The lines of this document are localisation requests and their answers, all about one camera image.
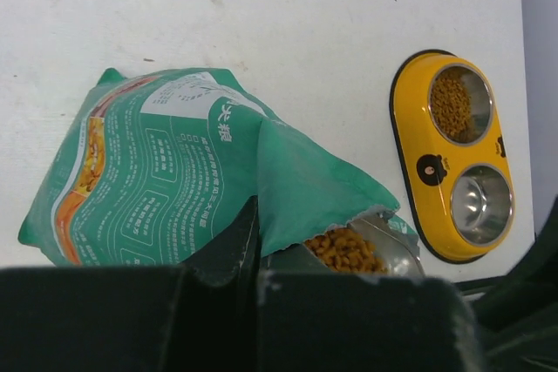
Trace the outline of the yellow double bowl feeder tray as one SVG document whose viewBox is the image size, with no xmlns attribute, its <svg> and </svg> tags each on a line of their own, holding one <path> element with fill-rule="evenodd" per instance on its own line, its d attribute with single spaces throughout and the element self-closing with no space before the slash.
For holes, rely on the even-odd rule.
<svg viewBox="0 0 558 372">
<path fill-rule="evenodd" d="M 493 95 L 493 119 L 477 143 L 456 145 L 438 132 L 428 109 L 428 94 L 436 74 L 449 64 L 471 66 L 487 81 Z M 514 189 L 493 90 L 473 63 L 449 51 L 424 50 L 399 67 L 390 91 L 391 126 L 415 227 L 428 250 L 452 264 L 476 261 L 493 251 L 508 235 L 488 247 L 462 239 L 452 221 L 453 185 L 469 166 L 490 165 L 500 170 Z"/>
</svg>

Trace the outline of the steel bowl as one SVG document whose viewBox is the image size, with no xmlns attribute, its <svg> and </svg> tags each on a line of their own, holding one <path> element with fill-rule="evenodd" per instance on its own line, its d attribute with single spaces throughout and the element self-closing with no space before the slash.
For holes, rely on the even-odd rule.
<svg viewBox="0 0 558 372">
<path fill-rule="evenodd" d="M 431 114 L 431 106 L 430 106 L 430 95 L 431 95 L 431 88 L 435 78 L 444 70 L 448 68 L 459 67 L 465 70 L 464 84 L 468 90 L 470 99 L 471 99 L 471 107 L 472 107 L 472 117 L 473 117 L 473 128 L 474 128 L 474 137 L 473 141 L 469 143 L 457 143 L 449 138 L 447 138 L 441 130 L 436 126 L 432 114 Z M 456 144 L 456 145 L 470 145 L 479 142 L 485 135 L 486 131 L 490 128 L 493 119 L 493 95 L 491 89 L 489 88 L 487 81 L 482 77 L 482 75 L 473 69 L 471 66 L 464 65 L 464 64 L 449 64 L 443 67 L 434 77 L 433 81 L 431 82 L 431 86 L 429 89 L 428 94 L 428 109 L 432 117 L 432 122 L 434 126 L 437 128 L 438 132 L 442 135 L 443 138 L 448 140 L 449 142 Z"/>
<path fill-rule="evenodd" d="M 450 210 L 453 224 L 465 242 L 488 247 L 505 236 L 512 222 L 512 187 L 494 166 L 469 166 L 453 185 Z"/>
</svg>

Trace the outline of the brown kibble in far bowl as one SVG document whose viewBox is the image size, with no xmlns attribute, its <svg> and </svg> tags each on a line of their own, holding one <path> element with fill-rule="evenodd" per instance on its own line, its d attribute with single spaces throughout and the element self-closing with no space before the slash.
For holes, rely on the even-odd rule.
<svg viewBox="0 0 558 372">
<path fill-rule="evenodd" d="M 457 143 L 473 141 L 471 99 L 464 84 L 465 70 L 459 67 L 442 71 L 434 80 L 430 106 L 436 126 Z"/>
</svg>

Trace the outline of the green white dog food bag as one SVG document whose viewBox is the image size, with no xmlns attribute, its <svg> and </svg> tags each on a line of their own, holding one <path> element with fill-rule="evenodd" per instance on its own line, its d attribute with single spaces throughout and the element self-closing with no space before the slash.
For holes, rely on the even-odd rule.
<svg viewBox="0 0 558 372">
<path fill-rule="evenodd" d="M 323 250 L 325 234 L 385 223 L 418 234 L 369 174 L 283 122 L 225 69 L 125 78 L 89 91 L 18 233 L 58 266 L 175 264 L 257 204 L 261 254 Z"/>
</svg>

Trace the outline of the brown kibble in bag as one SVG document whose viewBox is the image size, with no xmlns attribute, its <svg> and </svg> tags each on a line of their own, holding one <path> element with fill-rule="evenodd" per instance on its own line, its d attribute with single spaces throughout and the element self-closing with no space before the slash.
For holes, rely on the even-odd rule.
<svg viewBox="0 0 558 372">
<path fill-rule="evenodd" d="M 344 227 L 329 230 L 306 240 L 304 245 L 326 267 L 334 272 L 355 274 L 387 274 L 375 245 L 356 231 Z"/>
</svg>

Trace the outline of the near steel bowl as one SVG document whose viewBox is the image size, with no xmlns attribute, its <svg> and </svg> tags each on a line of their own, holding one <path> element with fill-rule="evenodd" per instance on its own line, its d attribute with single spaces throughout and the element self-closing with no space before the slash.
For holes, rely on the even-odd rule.
<svg viewBox="0 0 558 372">
<path fill-rule="evenodd" d="M 512 187 L 494 166 L 469 166 L 453 185 L 450 210 L 453 224 L 465 242 L 488 247 L 505 236 L 512 222 Z"/>
</svg>

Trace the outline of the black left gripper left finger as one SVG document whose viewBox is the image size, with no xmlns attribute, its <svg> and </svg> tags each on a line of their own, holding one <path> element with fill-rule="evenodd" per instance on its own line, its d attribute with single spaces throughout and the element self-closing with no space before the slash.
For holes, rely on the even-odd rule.
<svg viewBox="0 0 558 372">
<path fill-rule="evenodd" d="M 177 265 L 1 273 L 4 371 L 252 371 L 256 198 Z"/>
</svg>

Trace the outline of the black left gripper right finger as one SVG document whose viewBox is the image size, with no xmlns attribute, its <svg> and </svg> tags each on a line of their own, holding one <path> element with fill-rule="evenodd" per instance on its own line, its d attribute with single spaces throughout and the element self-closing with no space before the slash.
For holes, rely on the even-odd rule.
<svg viewBox="0 0 558 372">
<path fill-rule="evenodd" d="M 259 371 L 487 371 L 473 311 L 433 277 L 258 263 Z"/>
</svg>

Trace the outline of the far steel bowl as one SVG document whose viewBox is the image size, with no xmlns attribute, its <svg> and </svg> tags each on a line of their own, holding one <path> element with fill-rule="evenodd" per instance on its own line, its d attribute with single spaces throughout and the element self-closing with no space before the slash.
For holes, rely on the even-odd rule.
<svg viewBox="0 0 558 372">
<path fill-rule="evenodd" d="M 465 70 L 464 84 L 468 90 L 470 99 L 471 99 L 471 107 L 472 107 L 472 117 L 473 117 L 473 128 L 474 128 L 474 137 L 473 141 L 469 143 L 457 143 L 449 138 L 447 138 L 441 130 L 436 126 L 432 114 L 431 114 L 431 106 L 430 106 L 430 95 L 431 95 L 431 88 L 435 78 L 444 70 L 448 68 L 459 67 Z M 443 67 L 434 77 L 433 81 L 431 82 L 431 86 L 429 89 L 428 94 L 428 109 L 432 117 L 432 122 L 434 126 L 437 128 L 438 132 L 442 135 L 443 138 L 448 140 L 449 142 L 456 144 L 456 145 L 470 145 L 479 142 L 485 135 L 486 131 L 490 128 L 493 119 L 493 95 L 491 89 L 489 88 L 487 81 L 482 77 L 482 75 L 473 69 L 471 66 L 464 65 L 464 64 L 449 64 Z"/>
</svg>

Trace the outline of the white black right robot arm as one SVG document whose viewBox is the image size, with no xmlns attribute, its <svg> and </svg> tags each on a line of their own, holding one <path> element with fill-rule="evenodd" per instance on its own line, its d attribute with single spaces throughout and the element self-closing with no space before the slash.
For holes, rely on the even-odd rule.
<svg viewBox="0 0 558 372">
<path fill-rule="evenodd" d="M 557 205 L 535 243 L 475 301 L 459 302 L 439 371 L 557 370 Z"/>
</svg>

